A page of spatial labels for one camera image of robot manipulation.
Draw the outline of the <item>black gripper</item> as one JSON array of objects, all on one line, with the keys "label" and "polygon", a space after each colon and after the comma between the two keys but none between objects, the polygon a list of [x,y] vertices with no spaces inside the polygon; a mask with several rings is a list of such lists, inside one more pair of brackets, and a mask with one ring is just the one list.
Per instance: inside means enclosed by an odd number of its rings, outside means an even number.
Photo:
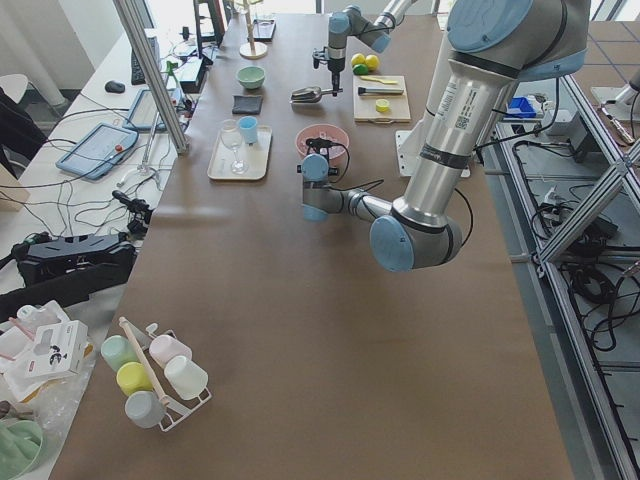
[{"label": "black gripper", "polygon": [[334,147],[334,142],[328,139],[316,137],[307,138],[305,140],[307,153],[317,153],[323,156],[329,156],[330,150]]},{"label": "black gripper", "polygon": [[339,74],[345,69],[346,48],[325,46],[322,49],[315,49],[312,60],[314,69],[318,69],[323,64],[330,72]]}]

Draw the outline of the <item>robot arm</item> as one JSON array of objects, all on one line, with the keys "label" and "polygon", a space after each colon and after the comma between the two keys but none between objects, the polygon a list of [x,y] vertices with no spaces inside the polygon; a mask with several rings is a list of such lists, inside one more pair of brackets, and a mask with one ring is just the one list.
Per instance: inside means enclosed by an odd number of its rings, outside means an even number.
[{"label": "robot arm", "polygon": [[413,135],[422,139],[404,194],[392,202],[329,184],[327,160],[301,165],[303,215],[323,221],[348,213],[371,224],[369,243],[389,271],[452,260],[463,239],[446,207],[493,109],[508,88],[579,70],[586,55],[587,1],[458,1],[450,11],[427,109]]},{"label": "robot arm", "polygon": [[390,33],[404,21],[413,4],[415,1],[390,1],[374,21],[366,19],[356,5],[333,12],[328,21],[327,45],[313,51],[313,68],[326,65],[338,78],[345,69],[349,37],[358,39],[376,53],[382,53],[390,43]]}]

